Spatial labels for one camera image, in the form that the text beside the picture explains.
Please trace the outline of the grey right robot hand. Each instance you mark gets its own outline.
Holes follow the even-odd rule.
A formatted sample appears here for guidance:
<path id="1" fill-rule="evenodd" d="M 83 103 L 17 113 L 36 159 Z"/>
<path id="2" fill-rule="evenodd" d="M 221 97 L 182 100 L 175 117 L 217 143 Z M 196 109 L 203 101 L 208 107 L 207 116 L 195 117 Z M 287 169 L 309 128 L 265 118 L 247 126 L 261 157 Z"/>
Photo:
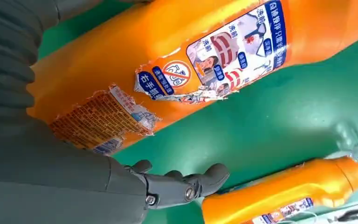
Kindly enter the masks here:
<path id="1" fill-rule="evenodd" d="M 140 224 L 148 210 L 215 193 L 228 168 L 204 174 L 151 175 L 151 163 L 115 159 L 58 140 L 26 86 L 45 30 L 98 5 L 97 0 L 0 0 L 0 224 Z"/>

